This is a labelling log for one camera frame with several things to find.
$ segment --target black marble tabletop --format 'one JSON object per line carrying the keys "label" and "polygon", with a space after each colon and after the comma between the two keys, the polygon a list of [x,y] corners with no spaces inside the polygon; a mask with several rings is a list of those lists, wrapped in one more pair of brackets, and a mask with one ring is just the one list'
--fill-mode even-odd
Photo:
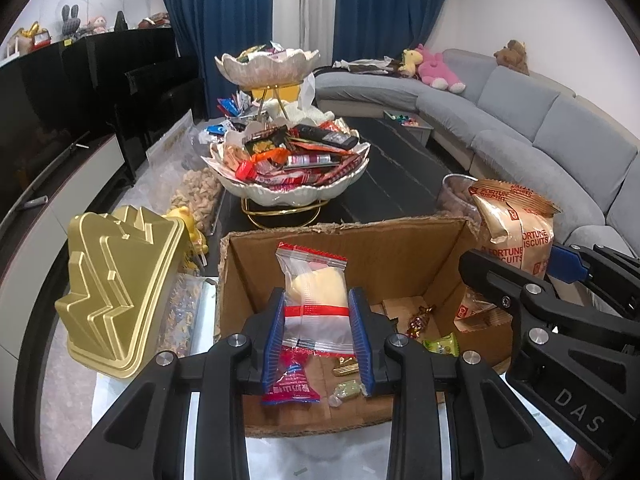
{"label": "black marble tabletop", "polygon": [[[376,222],[405,216],[430,215],[442,179],[462,168],[447,158],[439,146],[422,146],[404,126],[390,119],[364,117],[345,118],[359,131],[362,140],[371,144],[369,165],[360,179],[345,192],[323,206],[316,222]],[[251,204],[255,210],[264,209]],[[265,218],[268,227],[302,224],[312,213]],[[256,227],[242,212],[240,199],[223,190],[214,220],[213,234],[208,237],[207,275],[218,275],[220,240],[231,231],[249,231]]]}

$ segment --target brown teddy bear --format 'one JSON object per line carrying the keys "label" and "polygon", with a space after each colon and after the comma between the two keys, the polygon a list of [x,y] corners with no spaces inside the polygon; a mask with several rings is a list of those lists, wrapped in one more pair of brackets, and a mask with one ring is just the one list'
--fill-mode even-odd
{"label": "brown teddy bear", "polygon": [[505,66],[524,75],[529,75],[527,66],[527,51],[524,45],[516,40],[511,40],[502,50],[494,53],[498,65]]}

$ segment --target blue curtain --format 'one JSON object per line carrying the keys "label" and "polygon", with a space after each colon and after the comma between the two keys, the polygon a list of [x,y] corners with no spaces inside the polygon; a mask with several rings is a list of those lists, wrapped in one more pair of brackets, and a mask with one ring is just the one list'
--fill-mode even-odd
{"label": "blue curtain", "polygon": [[218,115],[217,98],[235,87],[218,71],[214,56],[239,54],[271,39],[273,0],[164,0],[183,56],[197,56],[207,107]]}
{"label": "blue curtain", "polygon": [[444,0],[336,0],[334,59],[399,56],[424,43]]}

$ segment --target gray bunny plush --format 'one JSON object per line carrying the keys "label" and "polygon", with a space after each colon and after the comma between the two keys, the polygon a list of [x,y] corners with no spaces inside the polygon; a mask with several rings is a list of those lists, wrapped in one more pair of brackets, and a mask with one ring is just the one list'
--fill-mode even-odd
{"label": "gray bunny plush", "polygon": [[62,35],[71,36],[80,27],[78,18],[78,6],[71,7],[71,17],[69,17],[69,6],[62,7]]}

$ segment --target figurine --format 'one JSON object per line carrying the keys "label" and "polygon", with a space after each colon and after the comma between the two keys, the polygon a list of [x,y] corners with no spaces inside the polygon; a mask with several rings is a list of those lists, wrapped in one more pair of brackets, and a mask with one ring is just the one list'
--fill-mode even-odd
{"label": "figurine", "polygon": [[19,28],[6,42],[5,57],[11,57],[17,54],[23,56],[27,54],[33,46],[33,39],[24,35],[24,29]]}
{"label": "figurine", "polygon": [[72,36],[80,28],[80,18],[78,18],[78,6],[71,7],[71,17],[69,17],[69,6],[62,7],[62,35]]}
{"label": "figurine", "polygon": [[119,10],[116,15],[116,23],[113,26],[113,31],[122,32],[123,30],[129,30],[129,25],[127,25],[127,22],[124,19],[124,12]]}
{"label": "figurine", "polygon": [[207,239],[205,236],[197,229],[195,219],[193,218],[193,214],[188,207],[177,207],[175,209],[171,209],[164,217],[175,217],[181,218],[184,222],[185,227],[189,233],[189,240],[193,244],[196,252],[198,254],[207,254],[209,252],[209,247],[207,245]]}
{"label": "figurine", "polygon": [[19,56],[22,56],[34,50],[34,46],[39,48],[48,45],[50,42],[49,31],[40,27],[38,22],[33,22],[29,30],[24,30],[21,27],[13,33],[9,41],[7,41],[4,56],[14,56],[16,52],[18,52]]}
{"label": "figurine", "polygon": [[89,20],[87,28],[91,29],[92,34],[104,34],[107,32],[107,20],[104,16],[96,16]]}

